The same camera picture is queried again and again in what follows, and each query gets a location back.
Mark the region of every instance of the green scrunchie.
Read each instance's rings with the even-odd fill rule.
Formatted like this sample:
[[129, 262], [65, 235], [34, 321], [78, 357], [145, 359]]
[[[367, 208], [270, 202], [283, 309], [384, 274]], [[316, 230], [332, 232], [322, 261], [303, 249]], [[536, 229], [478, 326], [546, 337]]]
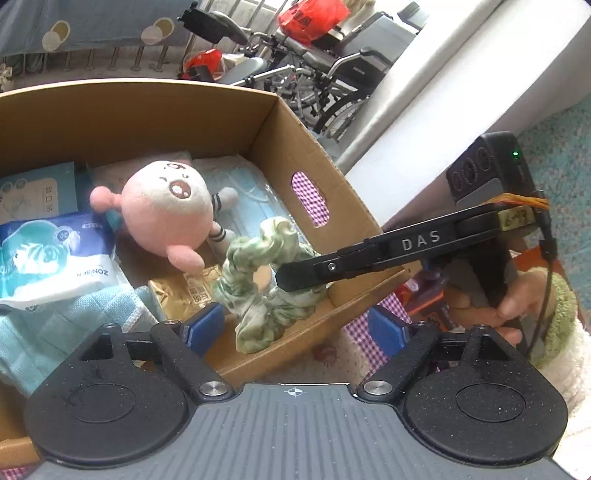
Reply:
[[274, 217], [261, 223], [261, 237], [238, 237], [228, 248], [222, 277], [213, 285], [216, 301], [234, 313], [236, 350], [255, 353], [283, 335], [285, 328], [311, 316], [326, 296], [326, 286], [286, 292], [278, 287], [263, 295], [254, 283], [254, 272], [263, 265], [274, 270], [284, 263], [317, 257], [312, 247], [301, 244], [289, 220]]

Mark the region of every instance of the blue pad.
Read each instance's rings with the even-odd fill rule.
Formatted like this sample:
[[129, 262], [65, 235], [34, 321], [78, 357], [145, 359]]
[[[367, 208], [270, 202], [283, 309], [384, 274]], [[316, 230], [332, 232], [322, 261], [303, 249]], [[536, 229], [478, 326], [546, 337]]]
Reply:
[[388, 358], [404, 348], [412, 336], [410, 324], [381, 305], [368, 310], [368, 331]]
[[224, 309], [219, 303], [210, 303], [181, 326], [180, 337], [196, 354], [204, 355], [224, 330]]

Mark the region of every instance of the cardboard box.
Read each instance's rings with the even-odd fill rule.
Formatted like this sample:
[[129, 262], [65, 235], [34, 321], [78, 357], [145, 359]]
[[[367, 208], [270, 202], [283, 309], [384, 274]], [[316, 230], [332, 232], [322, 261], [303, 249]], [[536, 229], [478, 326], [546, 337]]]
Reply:
[[[188, 150], [193, 158], [241, 154], [256, 164], [320, 253], [381, 233], [350, 185], [320, 146], [275, 95], [175, 80], [91, 80], [16, 90], [0, 95], [0, 177], [74, 161], [80, 168], [140, 155]], [[292, 190], [303, 171], [326, 199], [328, 223], [315, 227]], [[206, 263], [213, 257], [207, 247]], [[135, 286], [174, 271], [165, 260], [120, 242], [118, 255]], [[307, 320], [297, 322], [255, 355], [235, 349], [233, 326], [207, 362], [235, 386], [295, 359], [408, 280], [406, 269], [335, 283]], [[0, 468], [37, 460], [22, 425], [23, 399], [0, 388]]]

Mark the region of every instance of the wheelchair armrest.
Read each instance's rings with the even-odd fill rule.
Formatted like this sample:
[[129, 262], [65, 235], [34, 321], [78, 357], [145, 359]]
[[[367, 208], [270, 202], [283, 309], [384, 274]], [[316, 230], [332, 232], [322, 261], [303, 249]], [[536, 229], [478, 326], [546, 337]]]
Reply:
[[248, 35], [234, 20], [221, 12], [213, 11], [209, 13], [228, 29], [227, 37], [230, 40], [236, 42], [238, 45], [248, 45]]
[[391, 61], [386, 55], [370, 47], [363, 47], [361, 50], [359, 50], [359, 53], [362, 57], [374, 57], [388, 67], [392, 67], [392, 65], [394, 65], [394, 62]]

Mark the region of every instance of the orange wire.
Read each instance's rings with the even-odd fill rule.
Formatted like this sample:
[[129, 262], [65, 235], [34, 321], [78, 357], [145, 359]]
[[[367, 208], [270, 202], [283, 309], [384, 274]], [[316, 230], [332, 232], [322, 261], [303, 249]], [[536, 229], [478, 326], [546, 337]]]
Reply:
[[508, 203], [509, 205], [529, 205], [530, 207], [550, 210], [548, 199], [538, 197], [524, 197], [515, 193], [502, 193], [486, 203]]

